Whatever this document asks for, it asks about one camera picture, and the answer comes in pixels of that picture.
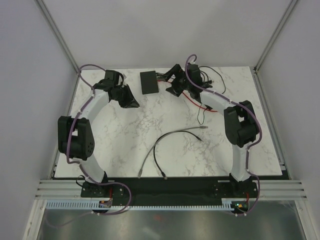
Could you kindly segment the black network switch box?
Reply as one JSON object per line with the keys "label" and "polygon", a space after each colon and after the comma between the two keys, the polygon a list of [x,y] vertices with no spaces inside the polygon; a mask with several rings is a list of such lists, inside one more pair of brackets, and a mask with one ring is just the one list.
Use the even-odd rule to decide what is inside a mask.
{"label": "black network switch box", "polygon": [[157,74],[154,70],[141,72],[140,83],[143,95],[155,94],[159,92]]}

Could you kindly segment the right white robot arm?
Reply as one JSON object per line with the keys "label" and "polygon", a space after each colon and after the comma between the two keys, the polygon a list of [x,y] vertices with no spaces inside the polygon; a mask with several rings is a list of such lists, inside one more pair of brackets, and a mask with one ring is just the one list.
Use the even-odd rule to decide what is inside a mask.
{"label": "right white robot arm", "polygon": [[244,181],[251,176],[248,157],[250,145],[261,133],[251,102],[233,102],[215,91],[208,80],[203,80],[196,64],[187,64],[185,70],[176,64],[162,75],[161,80],[172,80],[171,86],[166,89],[172,95],[179,97],[187,91],[192,99],[223,116],[224,132],[232,145],[230,176],[234,181],[228,185],[228,190],[232,196],[241,197],[247,191]]}

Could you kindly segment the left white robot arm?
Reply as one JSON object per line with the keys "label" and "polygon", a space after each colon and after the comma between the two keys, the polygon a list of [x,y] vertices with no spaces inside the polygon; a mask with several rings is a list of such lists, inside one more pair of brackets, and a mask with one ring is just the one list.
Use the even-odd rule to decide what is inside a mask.
{"label": "left white robot arm", "polygon": [[92,183],[92,191],[105,197],[110,190],[107,173],[94,156],[95,139],[92,124],[111,101],[118,102],[123,109],[139,108],[127,84],[117,85],[103,79],[93,86],[86,101],[72,115],[61,116],[57,121],[58,150],[65,154],[70,165],[77,165],[85,180]]}

